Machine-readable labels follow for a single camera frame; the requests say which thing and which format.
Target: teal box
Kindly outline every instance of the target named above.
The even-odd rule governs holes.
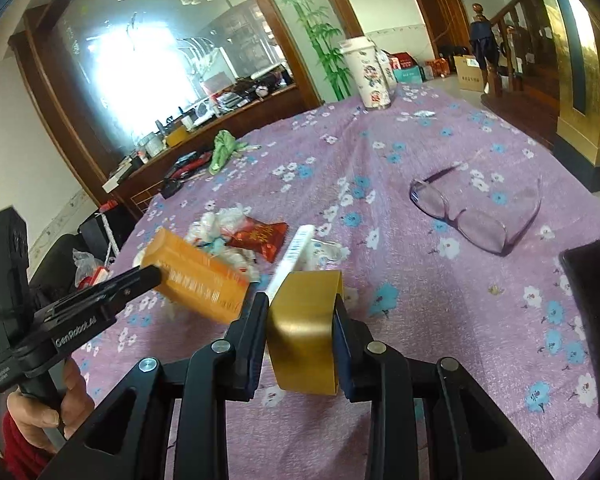
[[[394,68],[395,80],[398,83],[422,83],[422,72],[419,66],[412,66],[411,68]]]

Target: pillar base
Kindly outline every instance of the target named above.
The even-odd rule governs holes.
[[[554,156],[590,192],[600,191],[600,166],[594,166],[560,136],[554,142]]]

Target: eyeglass frame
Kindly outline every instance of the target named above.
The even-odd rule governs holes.
[[[455,171],[458,168],[458,166],[460,166],[460,164],[457,164],[455,166],[451,166],[450,168],[446,168],[445,170],[441,170],[441,171],[439,171],[437,173],[434,173],[433,175],[431,175],[429,178],[426,178],[425,180],[420,180],[419,178],[414,178],[411,181],[411,183],[409,184],[409,198],[413,202],[413,205],[415,205],[418,209],[420,209],[420,211],[422,211],[425,215],[430,216],[431,218],[435,218],[436,220],[443,221],[445,224],[453,227],[464,238],[466,238],[466,240],[468,240],[472,245],[478,247],[480,250],[483,250],[483,251],[485,251],[487,253],[490,253],[490,254],[494,254],[496,256],[507,256],[507,255],[509,255],[511,253],[511,251],[513,250],[513,248],[516,246],[516,244],[520,241],[520,239],[529,230],[529,228],[531,227],[531,224],[534,222],[534,220],[538,216],[538,213],[540,212],[540,205],[542,203],[542,188],[541,188],[541,186],[542,186],[542,175],[540,177],[538,177],[538,198],[537,198],[538,203],[534,207],[534,212],[531,215],[531,217],[529,218],[529,220],[526,221],[526,223],[522,227],[522,229],[520,229],[511,239],[509,239],[509,234],[507,233],[507,227],[506,227],[506,225],[504,225],[500,220],[494,218],[493,216],[489,215],[488,213],[485,213],[484,211],[481,211],[480,209],[477,209],[477,211],[479,211],[481,214],[488,216],[493,221],[495,221],[498,224],[500,224],[502,226],[502,228],[504,229],[504,242],[502,244],[502,249],[500,251],[491,251],[491,250],[486,249],[484,247],[480,247],[480,245],[478,245],[477,243],[475,243],[474,241],[472,241],[471,238],[469,238],[465,234],[465,232],[462,231],[462,229],[459,226],[458,219],[462,216],[463,213],[465,213],[470,208],[465,207],[464,209],[462,209],[456,215],[456,218],[454,218],[452,220],[451,218],[449,218],[449,200],[446,198],[446,196],[437,187],[435,187],[433,185],[433,183],[435,181],[437,181],[440,178],[444,177],[445,175],[451,173],[452,171]],[[414,200],[414,197],[413,197],[413,192],[414,192],[413,188],[414,188],[414,186],[416,184],[424,184],[426,186],[429,186],[429,187],[433,188],[440,195],[440,198],[442,198],[443,205],[445,206],[445,215],[443,217],[432,215],[431,213],[425,211],[423,208],[421,208],[418,205],[418,202],[416,200]]]

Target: red candy wrapper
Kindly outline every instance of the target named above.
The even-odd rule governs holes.
[[[227,245],[255,251],[262,254],[269,263],[273,263],[285,242],[288,225],[284,222],[264,224],[248,216],[245,218],[247,219],[245,227],[235,232]]]

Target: eyeglasses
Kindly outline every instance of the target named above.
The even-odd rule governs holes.
[[[455,171],[456,167],[446,168],[446,170],[439,171],[425,180],[416,178],[412,180],[409,188],[411,201],[424,214],[441,220],[456,229],[476,247],[497,256],[507,256],[538,216],[540,203],[542,202],[542,178],[538,178],[538,198],[531,218],[526,221],[520,231],[513,236],[509,236],[507,228],[502,222],[479,209],[464,208],[456,218],[453,220],[449,218],[448,199],[432,184],[446,174]]]

